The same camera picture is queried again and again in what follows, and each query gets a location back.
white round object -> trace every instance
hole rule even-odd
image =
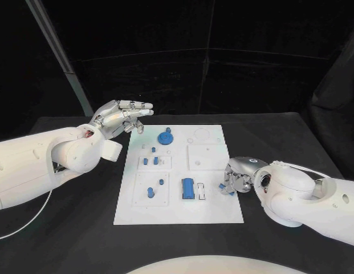
[[[160,261],[128,274],[302,274],[302,272],[266,261],[232,256],[190,256]]]
[[[194,131],[194,137],[199,140],[204,141],[210,137],[210,132],[207,130],[204,130],[203,128],[200,128]]]

black tablecloth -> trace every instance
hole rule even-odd
[[[78,126],[89,118],[40,118],[32,132]],[[295,113],[160,115],[144,124],[220,124],[230,157],[282,160],[341,177]],[[354,273],[354,247],[307,226],[288,228],[266,216],[255,192],[239,194],[243,224],[112,225],[129,134],[118,162],[68,181],[30,226],[0,240],[0,273],[125,273],[174,257],[250,257],[307,273]],[[46,195],[0,211],[0,236],[36,214]]]

robotic hand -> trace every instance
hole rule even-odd
[[[89,172],[101,158],[116,161],[121,144],[111,141],[134,127],[138,117],[152,115],[152,105],[111,101],[89,124],[0,142],[0,209],[36,198],[68,180]]]
[[[322,179],[314,180],[304,172]],[[224,170],[223,194],[253,187],[266,215],[279,224],[305,224],[325,237],[354,245],[354,182],[294,164],[236,157]]]

black backdrop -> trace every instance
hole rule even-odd
[[[354,1],[43,0],[95,109],[299,111],[340,54]],[[24,0],[0,3],[0,140],[83,112]]]

blue object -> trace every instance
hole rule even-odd
[[[148,187],[148,198],[154,197],[154,190],[151,187]]]
[[[183,199],[194,199],[193,179],[183,179]]]
[[[220,185],[219,185],[219,188],[220,188],[220,189],[223,189],[224,187],[226,187],[224,184],[220,184]]]
[[[171,144],[174,140],[171,129],[167,128],[165,131],[158,135],[158,142],[163,145]]]

